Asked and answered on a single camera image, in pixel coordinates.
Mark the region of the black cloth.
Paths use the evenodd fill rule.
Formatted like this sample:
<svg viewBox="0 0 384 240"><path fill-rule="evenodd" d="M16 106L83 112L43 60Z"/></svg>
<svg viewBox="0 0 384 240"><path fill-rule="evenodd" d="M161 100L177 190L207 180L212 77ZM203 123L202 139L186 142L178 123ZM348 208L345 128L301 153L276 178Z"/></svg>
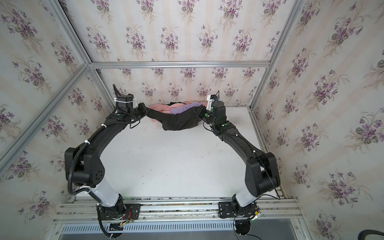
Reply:
<svg viewBox="0 0 384 240"><path fill-rule="evenodd" d="M197 127L201 119L198 117L204 106L192 107L180 114L165 114L155 110L148 110L147 116L162 124L165 131L181 131Z"/></svg>

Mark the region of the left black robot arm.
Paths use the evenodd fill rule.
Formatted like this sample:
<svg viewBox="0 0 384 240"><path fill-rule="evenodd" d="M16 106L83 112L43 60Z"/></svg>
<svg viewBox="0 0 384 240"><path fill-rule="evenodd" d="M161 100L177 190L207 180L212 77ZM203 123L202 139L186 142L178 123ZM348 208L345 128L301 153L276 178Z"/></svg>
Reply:
<svg viewBox="0 0 384 240"><path fill-rule="evenodd" d="M137 107L117 105L104 123L83 143L65 151L67 190L72 196L88 193L98 203L98 211L116 218L125 214L123 197L115 192L105 179L106 170L100 159L112 139L127 126L139 123L148 108L140 103Z"/></svg>

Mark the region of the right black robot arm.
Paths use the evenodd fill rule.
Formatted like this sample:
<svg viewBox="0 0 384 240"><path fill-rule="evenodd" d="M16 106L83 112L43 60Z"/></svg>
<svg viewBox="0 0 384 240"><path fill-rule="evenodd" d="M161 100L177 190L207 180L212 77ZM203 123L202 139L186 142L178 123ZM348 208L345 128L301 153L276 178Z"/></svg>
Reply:
<svg viewBox="0 0 384 240"><path fill-rule="evenodd" d="M252 145L227 120L225 105L218 98L209 99L206 109L201 111L199 117L210 125L214 135L228 144L246 165L245 187L231 201L232 213L235 216L244 216L245 211L258 198L281 185L277 159L272 153L265 153Z"/></svg>

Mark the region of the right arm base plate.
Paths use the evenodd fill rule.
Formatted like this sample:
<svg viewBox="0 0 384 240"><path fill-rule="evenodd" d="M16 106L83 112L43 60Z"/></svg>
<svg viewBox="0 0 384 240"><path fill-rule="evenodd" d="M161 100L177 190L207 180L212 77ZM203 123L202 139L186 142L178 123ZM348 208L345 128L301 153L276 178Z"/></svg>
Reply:
<svg viewBox="0 0 384 240"><path fill-rule="evenodd" d="M250 203L246 207L240 207L235 202L219 202L218 210L218 217L221 219L252 218L259 213L260 208L256 203Z"/></svg>

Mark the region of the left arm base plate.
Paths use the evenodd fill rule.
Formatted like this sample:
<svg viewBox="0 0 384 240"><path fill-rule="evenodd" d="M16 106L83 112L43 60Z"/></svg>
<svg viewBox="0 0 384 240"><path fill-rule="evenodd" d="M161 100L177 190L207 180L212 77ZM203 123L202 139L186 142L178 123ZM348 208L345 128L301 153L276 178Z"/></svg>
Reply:
<svg viewBox="0 0 384 240"><path fill-rule="evenodd" d="M100 207L100 217L102 221L122 221L122 220L138 220L141 210L140 204L124 204L117 207Z"/></svg>

